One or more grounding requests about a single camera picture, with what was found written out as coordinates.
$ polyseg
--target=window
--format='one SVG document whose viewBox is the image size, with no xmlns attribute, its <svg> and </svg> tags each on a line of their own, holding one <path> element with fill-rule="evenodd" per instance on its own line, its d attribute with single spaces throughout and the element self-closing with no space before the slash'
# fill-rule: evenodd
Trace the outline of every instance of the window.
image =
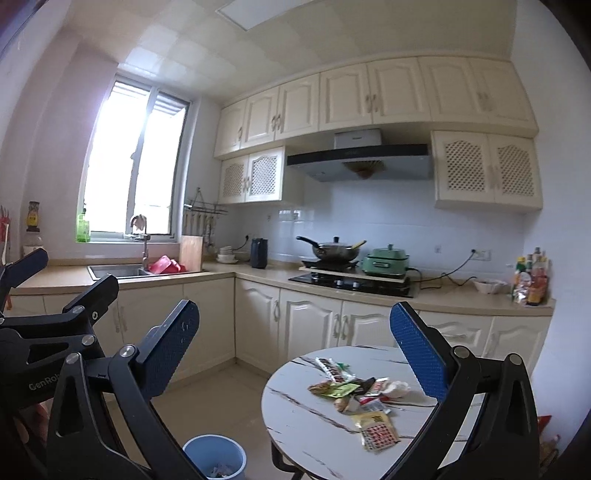
<svg viewBox="0 0 591 480">
<path fill-rule="evenodd" d="M 115 80 L 86 173 L 84 203 L 94 238 L 123 238 L 140 213 L 148 233 L 173 235 L 174 179 L 188 108 L 156 87 Z"/>
</svg>

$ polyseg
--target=round table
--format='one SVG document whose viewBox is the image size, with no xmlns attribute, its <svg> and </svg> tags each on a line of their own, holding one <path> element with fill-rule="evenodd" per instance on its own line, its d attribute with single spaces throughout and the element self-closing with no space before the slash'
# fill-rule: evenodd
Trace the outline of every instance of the round table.
<svg viewBox="0 0 591 480">
<path fill-rule="evenodd" d="M 327 380 L 314 359 L 332 358 L 350 365 L 358 378 L 389 377 L 408 382 L 411 391 L 389 414 L 401 441 L 380 452 L 361 444 L 353 420 L 339 413 L 332 399 L 308 392 L 309 385 Z M 476 395 L 445 460 L 458 459 L 480 411 Z M 426 396 L 400 348 L 340 346 L 308 353 L 286 363 L 267 382 L 262 416 L 275 447 L 310 476 L 324 480 L 379 480 L 406 450 L 437 404 Z"/>
</svg>

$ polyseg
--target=floor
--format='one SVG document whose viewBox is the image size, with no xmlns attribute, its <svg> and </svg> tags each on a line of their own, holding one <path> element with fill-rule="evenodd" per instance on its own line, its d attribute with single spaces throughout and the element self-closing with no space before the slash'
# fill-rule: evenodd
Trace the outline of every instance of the floor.
<svg viewBox="0 0 591 480">
<path fill-rule="evenodd" d="M 248 480 L 287 480 L 271 462 L 271 444 L 261 416 L 267 379 L 239 365 L 167 391 L 152 403 L 180 446 L 197 435 L 214 433 L 236 440 L 246 451 Z M 117 403 L 108 403 L 129 457 L 145 464 Z"/>
</svg>

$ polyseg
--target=blue bucket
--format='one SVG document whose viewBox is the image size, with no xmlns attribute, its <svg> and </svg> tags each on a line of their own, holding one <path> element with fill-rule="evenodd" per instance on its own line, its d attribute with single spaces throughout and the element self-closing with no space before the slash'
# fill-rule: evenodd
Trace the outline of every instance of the blue bucket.
<svg viewBox="0 0 591 480">
<path fill-rule="evenodd" d="M 215 480 L 211 475 L 217 465 L 226 465 L 234 471 L 226 480 L 246 480 L 246 453 L 234 440 L 221 435 L 200 435 L 183 446 L 183 452 L 201 470 L 203 475 Z"/>
</svg>

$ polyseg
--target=electrical outlet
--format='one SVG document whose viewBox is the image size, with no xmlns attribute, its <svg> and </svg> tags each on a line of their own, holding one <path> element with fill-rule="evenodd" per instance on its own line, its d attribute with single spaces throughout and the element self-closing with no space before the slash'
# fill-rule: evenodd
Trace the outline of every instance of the electrical outlet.
<svg viewBox="0 0 591 480">
<path fill-rule="evenodd" d="M 491 258 L 492 250 L 476 250 L 472 257 L 473 260 L 478 260 L 479 262 L 489 262 L 491 261 Z"/>
</svg>

